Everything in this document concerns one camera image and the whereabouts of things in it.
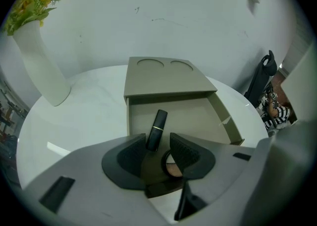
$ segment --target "box lid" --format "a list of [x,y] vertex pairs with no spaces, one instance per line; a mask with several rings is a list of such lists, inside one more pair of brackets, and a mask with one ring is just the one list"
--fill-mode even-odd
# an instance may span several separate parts
[[189,61],[162,57],[130,57],[124,98],[148,94],[217,91]]

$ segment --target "artificial flower arrangement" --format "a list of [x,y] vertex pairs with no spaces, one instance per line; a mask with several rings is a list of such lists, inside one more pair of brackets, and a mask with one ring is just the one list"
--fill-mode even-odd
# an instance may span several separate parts
[[16,0],[4,24],[3,30],[8,36],[24,24],[38,20],[40,26],[43,26],[43,20],[49,15],[49,12],[56,7],[48,8],[49,4],[55,5],[60,0]]

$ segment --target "striped shirt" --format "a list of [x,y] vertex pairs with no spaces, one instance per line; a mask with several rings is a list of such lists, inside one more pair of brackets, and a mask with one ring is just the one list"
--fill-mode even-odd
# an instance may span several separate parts
[[[277,110],[278,110],[278,115],[277,117],[274,118],[276,124],[279,125],[279,124],[285,123],[291,113],[290,109],[287,107],[281,106],[281,107],[277,107]],[[272,124],[273,123],[271,120],[264,122],[265,128],[267,130],[271,127]]]

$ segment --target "black lipstick tube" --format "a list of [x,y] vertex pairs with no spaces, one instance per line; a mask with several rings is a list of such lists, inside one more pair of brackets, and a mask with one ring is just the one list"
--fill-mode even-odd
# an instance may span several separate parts
[[153,152],[156,152],[158,150],[160,139],[162,137],[165,126],[166,117],[166,111],[158,110],[157,116],[150,131],[149,138],[145,144],[145,147],[148,150],[151,150]]

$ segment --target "tabletop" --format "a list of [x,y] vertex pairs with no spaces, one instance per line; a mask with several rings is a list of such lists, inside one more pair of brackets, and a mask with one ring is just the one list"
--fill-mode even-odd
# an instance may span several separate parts
[[[72,87],[69,96],[57,107],[44,97],[37,100],[18,139],[17,170],[22,189],[71,151],[127,135],[123,97],[126,71],[127,65],[121,65],[75,75],[68,80]],[[217,95],[244,138],[241,146],[256,147],[268,137],[260,115],[245,97],[207,78],[218,89]]]

